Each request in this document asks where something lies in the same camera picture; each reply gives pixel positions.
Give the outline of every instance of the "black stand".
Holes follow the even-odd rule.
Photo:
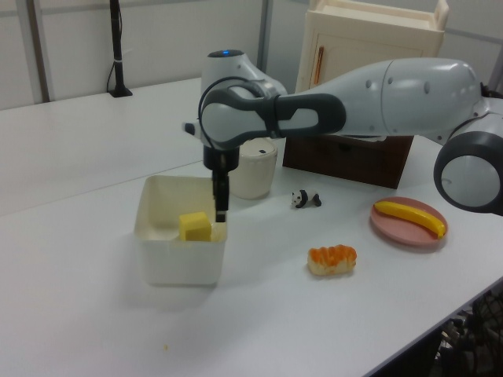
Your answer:
[[[131,91],[124,85],[123,53],[120,45],[122,25],[119,12],[119,0],[110,0],[110,18],[112,22],[112,43],[114,69],[116,70],[116,88],[114,90],[111,90],[109,93],[114,98],[128,97],[133,95]]]

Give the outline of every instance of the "white plastic bin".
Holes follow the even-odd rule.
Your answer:
[[[204,211],[211,242],[182,241],[178,216]],[[143,280],[151,285],[215,284],[222,271],[226,223],[215,223],[210,178],[155,175],[147,178],[134,226]]]

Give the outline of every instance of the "white tabletop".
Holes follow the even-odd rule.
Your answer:
[[[199,92],[192,79],[0,112],[0,215],[200,161],[180,131]]]
[[[503,220],[440,197],[439,149],[415,137],[398,190],[278,166],[265,199],[231,197],[216,287],[141,281],[132,231],[144,178],[0,217],[0,375],[374,372],[503,277]],[[201,162],[164,174],[210,176]],[[323,205],[293,209],[303,188]],[[444,241],[418,249],[378,234],[369,211],[389,195],[439,210]],[[338,243],[357,250],[355,271],[312,276],[309,248]]]

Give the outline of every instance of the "cup lid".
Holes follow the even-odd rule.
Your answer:
[[[277,148],[268,137],[258,137],[241,145],[239,153],[246,157],[260,157],[277,153]]]

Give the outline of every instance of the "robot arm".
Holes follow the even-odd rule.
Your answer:
[[[240,51],[208,58],[199,122],[184,127],[205,146],[217,221],[225,221],[226,176],[237,167],[241,144],[318,134],[428,137],[444,145],[434,172],[444,198],[465,210],[503,215],[503,101],[483,97],[466,63],[389,60],[287,95]],[[480,180],[483,186],[475,183]]]

